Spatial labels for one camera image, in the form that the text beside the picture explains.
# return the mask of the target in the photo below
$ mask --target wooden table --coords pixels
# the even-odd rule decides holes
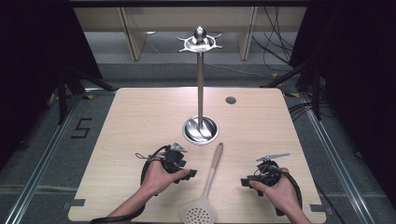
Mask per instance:
[[[138,188],[144,156],[174,142],[188,150],[186,167],[198,170],[196,177],[172,184],[153,197],[138,222],[182,222],[181,208],[199,198],[209,173],[216,145],[224,144],[218,170],[209,192],[216,209],[216,223],[284,223],[275,208],[257,191],[242,187],[240,178],[253,175],[256,158],[289,152],[275,159],[288,167],[300,185],[304,212],[314,223],[323,223],[325,213],[311,212],[321,204],[299,139],[278,89],[205,88],[204,115],[219,125],[219,136],[203,146],[189,143],[182,134],[184,122],[197,115],[196,88],[120,89],[108,112],[92,157],[83,176],[69,218],[74,221],[104,217]],[[236,98],[229,105],[226,98]]]

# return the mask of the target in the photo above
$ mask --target holes in spatula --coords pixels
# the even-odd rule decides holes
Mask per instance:
[[[206,224],[210,221],[210,215],[205,209],[192,208],[187,212],[186,219],[189,224]]]

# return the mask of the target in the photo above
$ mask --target controller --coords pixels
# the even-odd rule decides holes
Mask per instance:
[[[165,150],[165,152],[161,155],[158,154],[158,152],[163,149]],[[169,174],[173,174],[179,170],[182,170],[187,163],[186,161],[183,161],[184,155],[182,152],[187,152],[187,149],[182,147],[179,143],[174,143],[172,146],[169,145],[161,147],[156,152],[154,152],[153,155],[149,155],[148,158],[146,158],[147,161],[145,162],[145,165],[143,166],[142,174],[140,177],[140,184],[143,183],[143,180],[146,176],[146,171],[153,160],[161,161],[163,169]],[[195,177],[196,173],[196,170],[190,170],[190,172],[186,176],[175,180],[174,183],[178,184],[180,180],[189,180],[191,177]]]
[[[257,165],[258,167],[257,172],[260,173],[256,175],[257,172],[255,172],[254,175],[248,175],[247,178],[241,178],[242,187],[249,187],[250,189],[253,189],[253,187],[251,187],[249,184],[249,181],[251,180],[259,181],[269,187],[275,185],[279,181],[281,177],[281,173],[279,172],[279,169],[276,169],[279,168],[277,163],[275,161],[271,161],[270,159],[288,156],[288,155],[289,153],[285,153],[279,155],[265,156],[257,159],[256,161],[262,161],[262,163]],[[263,193],[260,190],[257,190],[257,194],[259,195],[259,197],[263,196]],[[277,208],[276,208],[276,214],[279,217],[285,215],[282,211],[280,211]]]

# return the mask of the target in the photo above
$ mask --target metal frame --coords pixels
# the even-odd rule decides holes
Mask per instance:
[[[21,195],[19,196],[18,200],[13,205],[12,209],[10,210],[6,223],[7,224],[17,224],[21,222],[21,219],[26,212],[27,207],[29,206],[30,201],[32,201],[33,196],[35,195],[35,190],[39,184],[39,181],[47,167],[50,164],[53,154],[56,151],[59,143],[64,136],[64,132],[69,124],[71,117],[73,116],[73,112],[77,108],[77,105],[81,99],[81,95],[75,95],[68,107],[69,113],[65,117],[64,121],[58,125],[55,130],[54,135],[49,141],[46,150],[44,151],[43,155],[41,156],[40,161],[38,162],[35,170],[33,171],[32,175],[30,176],[28,182],[23,188]]]
[[[340,0],[70,0],[43,1],[68,7],[307,7]]]
[[[300,93],[300,96],[303,103],[310,102],[306,93],[302,92]],[[361,221],[361,223],[375,223],[375,219],[370,212],[366,201],[364,201],[359,189],[356,187],[351,176],[349,175],[347,168],[342,162],[341,157],[338,155],[338,152],[332,144],[332,140],[330,139],[330,136],[327,134],[325,128],[323,127],[323,124],[320,120],[316,119],[316,115],[312,110],[308,111],[308,117],[311,120],[312,125],[314,126],[315,131],[318,134],[320,142],[324,146],[326,154],[330,162],[332,163],[332,166],[337,173],[338,179],[340,180],[341,185],[346,191],[346,195],[349,198],[353,208],[355,209],[355,213],[357,214],[359,220]]]

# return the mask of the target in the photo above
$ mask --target spatula head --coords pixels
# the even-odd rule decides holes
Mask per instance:
[[[181,212],[181,219],[185,224],[213,224],[216,212],[208,202],[198,200],[186,204]]]

